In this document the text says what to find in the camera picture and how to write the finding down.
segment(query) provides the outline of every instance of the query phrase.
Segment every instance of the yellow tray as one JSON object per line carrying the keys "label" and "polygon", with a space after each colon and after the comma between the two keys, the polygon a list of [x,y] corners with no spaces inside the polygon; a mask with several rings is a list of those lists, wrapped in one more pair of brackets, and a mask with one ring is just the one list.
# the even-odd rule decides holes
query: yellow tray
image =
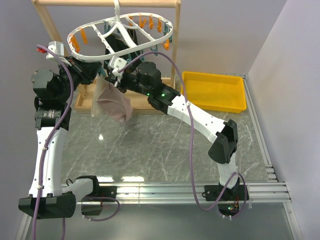
{"label": "yellow tray", "polygon": [[201,109],[238,114],[247,109],[242,77],[184,71],[182,78],[188,100]]}

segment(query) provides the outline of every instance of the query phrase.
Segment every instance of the white hook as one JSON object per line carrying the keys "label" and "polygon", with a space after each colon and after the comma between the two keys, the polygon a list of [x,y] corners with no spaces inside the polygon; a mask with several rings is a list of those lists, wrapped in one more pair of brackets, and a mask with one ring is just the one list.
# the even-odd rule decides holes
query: white hook
{"label": "white hook", "polygon": [[114,2],[114,10],[115,10],[115,19],[118,23],[120,23],[120,4],[119,0],[113,0]]}

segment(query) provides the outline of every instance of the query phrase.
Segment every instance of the robotic arm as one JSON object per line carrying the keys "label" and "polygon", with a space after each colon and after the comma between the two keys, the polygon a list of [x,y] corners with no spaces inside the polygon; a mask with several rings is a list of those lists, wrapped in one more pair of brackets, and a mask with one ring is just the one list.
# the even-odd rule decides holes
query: robotic arm
{"label": "robotic arm", "polygon": [[[62,43],[51,42],[48,48],[54,50],[55,53],[60,53],[60,58],[67,64],[72,75],[74,89],[79,84],[91,84],[102,65],[100,62],[79,61],[71,56],[63,58]],[[131,90],[148,96],[147,100],[153,108],[190,125],[187,110],[187,105],[189,105],[193,115],[194,128],[212,143],[208,155],[218,164],[219,184],[223,187],[232,173],[237,171],[234,154],[238,143],[237,124],[233,120],[225,122],[190,102],[186,103],[185,98],[178,91],[162,83],[161,72],[153,62],[139,62],[138,66],[133,65],[129,70],[119,73],[118,70],[126,63],[126,60],[120,57],[113,57],[108,63],[110,71],[106,80],[123,93]],[[38,219],[70,218],[74,214],[77,202],[85,196],[101,197],[101,188],[96,176],[81,176],[73,184],[62,189],[62,152],[69,130],[71,109],[51,139],[44,159],[43,185],[38,185],[40,157],[44,143],[66,109],[70,85],[61,66],[59,66],[59,74],[48,69],[41,69],[36,71],[31,79],[33,90],[37,95],[34,105],[36,108],[35,127],[38,136],[38,152],[29,195],[19,200],[19,209],[33,216],[38,189],[42,188]],[[233,178],[227,186],[229,195],[233,198],[239,183],[238,178]]]}

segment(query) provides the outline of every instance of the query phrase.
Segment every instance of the wooden frame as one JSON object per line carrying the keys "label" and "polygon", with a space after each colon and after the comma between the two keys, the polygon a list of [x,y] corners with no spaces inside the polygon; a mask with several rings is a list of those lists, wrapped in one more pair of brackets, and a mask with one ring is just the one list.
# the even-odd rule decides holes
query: wooden frame
{"label": "wooden frame", "polygon": [[[83,7],[113,7],[114,0],[31,0],[40,19],[48,32],[52,41],[62,42],[59,32],[46,8],[46,6],[83,6]],[[140,7],[140,8],[175,8],[174,32],[172,42],[172,60],[177,60],[178,34],[180,24],[181,0],[119,0],[120,7]],[[171,78],[162,78],[163,82],[175,87],[175,68],[172,66]],[[79,85],[79,94],[75,103],[75,110],[78,113],[91,113],[93,91],[95,83],[91,85]],[[131,99],[134,113],[155,114],[154,110],[147,101],[147,97],[138,93],[128,91],[126,97]]]}

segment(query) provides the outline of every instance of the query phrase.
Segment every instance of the gray wall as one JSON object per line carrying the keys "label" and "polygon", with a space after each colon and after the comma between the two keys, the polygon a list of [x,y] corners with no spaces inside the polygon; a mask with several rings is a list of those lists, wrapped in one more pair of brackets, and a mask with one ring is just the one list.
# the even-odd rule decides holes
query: gray wall
{"label": "gray wall", "polygon": [[[286,0],[182,0],[178,66],[182,71],[247,74],[285,2]],[[63,40],[82,24],[115,15],[111,7],[52,6],[48,10]],[[156,13],[172,22],[175,18],[174,9],[120,8],[121,14],[136,12]],[[89,40],[89,44],[92,42],[101,44],[99,41]],[[90,50],[93,53],[104,52],[103,46]],[[171,74],[171,66],[167,60],[158,57],[156,63],[163,76]]]}
{"label": "gray wall", "polygon": [[18,200],[28,196],[36,164],[30,77],[46,63],[36,44],[46,45],[50,39],[29,0],[1,3],[0,33],[0,239],[11,240],[22,217]]}
{"label": "gray wall", "polygon": [[320,2],[288,0],[248,83],[277,176],[305,240],[320,236]]}

